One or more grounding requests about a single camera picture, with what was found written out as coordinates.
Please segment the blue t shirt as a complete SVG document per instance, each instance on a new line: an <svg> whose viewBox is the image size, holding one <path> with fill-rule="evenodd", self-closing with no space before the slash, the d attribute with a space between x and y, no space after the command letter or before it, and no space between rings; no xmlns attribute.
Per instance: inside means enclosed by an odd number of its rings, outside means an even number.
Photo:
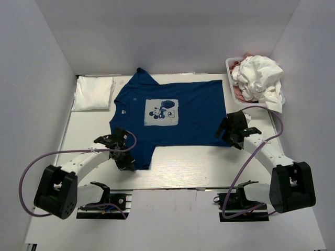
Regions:
<svg viewBox="0 0 335 251"><path fill-rule="evenodd" d="M149 169L157 146L223 146L215 138L226 117L222 80L159 84L145 70L134 76L114 99L110 128L134 135L126 146L136 170Z"/></svg>

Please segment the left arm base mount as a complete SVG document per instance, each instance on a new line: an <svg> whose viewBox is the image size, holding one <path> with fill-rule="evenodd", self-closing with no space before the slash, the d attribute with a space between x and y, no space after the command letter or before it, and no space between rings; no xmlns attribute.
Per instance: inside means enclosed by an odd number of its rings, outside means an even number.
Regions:
<svg viewBox="0 0 335 251"><path fill-rule="evenodd" d="M79 207L77 219L125 220L131 209L132 190L112 190L103 206Z"/></svg>

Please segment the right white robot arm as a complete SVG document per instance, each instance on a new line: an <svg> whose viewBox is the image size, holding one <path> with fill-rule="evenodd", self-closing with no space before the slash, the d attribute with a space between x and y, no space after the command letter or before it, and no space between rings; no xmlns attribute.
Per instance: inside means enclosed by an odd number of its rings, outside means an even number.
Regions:
<svg viewBox="0 0 335 251"><path fill-rule="evenodd" d="M228 189L222 206L222 217L233 219L270 204L276 213L291 212L316 204L312 172L306 162L296 162L274 148L256 127L249 127L244 110L227 114L215 133L216 138L250 153ZM271 174L271 182L237 181L247 165L256 158Z"/></svg>

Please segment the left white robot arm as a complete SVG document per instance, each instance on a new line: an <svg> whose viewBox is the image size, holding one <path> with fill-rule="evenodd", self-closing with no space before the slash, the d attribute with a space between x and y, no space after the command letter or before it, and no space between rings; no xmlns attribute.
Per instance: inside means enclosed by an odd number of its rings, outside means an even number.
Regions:
<svg viewBox="0 0 335 251"><path fill-rule="evenodd" d="M116 128L113 134L94 140L87 149L77 150L77 157L61 166L47 166L34 198L35 207L60 219L67 219L76 207L104 209L111 205L110 188L93 181L80 186L80 181L100 164L113 159L120 170L134 171L130 151L136 146L136 136Z"/></svg>

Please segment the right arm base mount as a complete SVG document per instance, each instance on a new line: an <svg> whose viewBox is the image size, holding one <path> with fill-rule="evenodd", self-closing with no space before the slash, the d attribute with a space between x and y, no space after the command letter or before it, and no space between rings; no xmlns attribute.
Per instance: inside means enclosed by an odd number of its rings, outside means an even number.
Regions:
<svg viewBox="0 0 335 251"><path fill-rule="evenodd" d="M222 209L224 205L224 200L226 197L226 193L218 193L213 198L213 203L218 206L219 209L219 222L268 222L269 216L267 211L267 205L261 206L256 210L244 213L237 217L231 219L225 219L222 216ZM237 196L235 193L232 193L228 199L228 203L226 206L225 214L226 216L231 216L233 214L239 213L240 211L246 210L243 208L240 203L237 201Z"/></svg>

